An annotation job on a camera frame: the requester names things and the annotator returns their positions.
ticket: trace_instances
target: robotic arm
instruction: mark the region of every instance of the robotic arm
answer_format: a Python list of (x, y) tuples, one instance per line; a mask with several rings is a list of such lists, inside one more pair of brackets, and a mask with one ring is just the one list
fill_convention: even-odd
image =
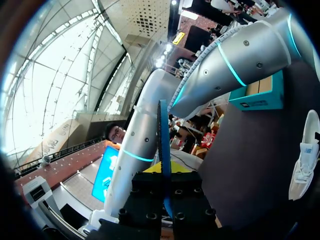
[(175, 92), (168, 110), (193, 117), (210, 100), (264, 79), (303, 59), (317, 74), (318, 55), (303, 28), (280, 9), (275, 15), (221, 36), (199, 56)]
[(299, 59), (320, 76), (319, 57), (307, 34), (289, 12), (279, 9), (266, 20), (223, 34), (204, 50), (181, 82), (162, 69), (155, 70), (141, 92), (123, 140), (104, 214), (118, 217), (133, 176), (153, 161), (160, 99), (170, 103), (170, 113), (189, 119), (210, 100), (266, 78)]

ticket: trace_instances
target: glasses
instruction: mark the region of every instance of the glasses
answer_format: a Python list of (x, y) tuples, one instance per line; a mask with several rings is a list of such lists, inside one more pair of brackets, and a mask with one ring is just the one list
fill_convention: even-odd
[(116, 136), (118, 135), (119, 133), (119, 127), (117, 126), (115, 131), (114, 131), (114, 134), (111, 136), (111, 140), (114, 141)]

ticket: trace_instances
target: white sneaker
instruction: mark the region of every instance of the white sneaker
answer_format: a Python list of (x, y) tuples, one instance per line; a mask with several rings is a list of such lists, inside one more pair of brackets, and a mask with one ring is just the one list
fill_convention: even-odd
[(307, 191), (314, 177), (314, 169), (319, 157), (318, 140), (315, 134), (320, 133), (320, 121), (316, 111), (310, 110), (306, 117), (300, 156), (294, 165), (289, 187), (289, 200), (300, 199)]

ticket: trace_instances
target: perforated ceiling panel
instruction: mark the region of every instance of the perforated ceiling panel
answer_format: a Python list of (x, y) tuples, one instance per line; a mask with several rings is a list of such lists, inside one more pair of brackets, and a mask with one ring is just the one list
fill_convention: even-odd
[(101, 0), (101, 3), (133, 61), (139, 50), (125, 41), (128, 34), (167, 41), (170, 0)]

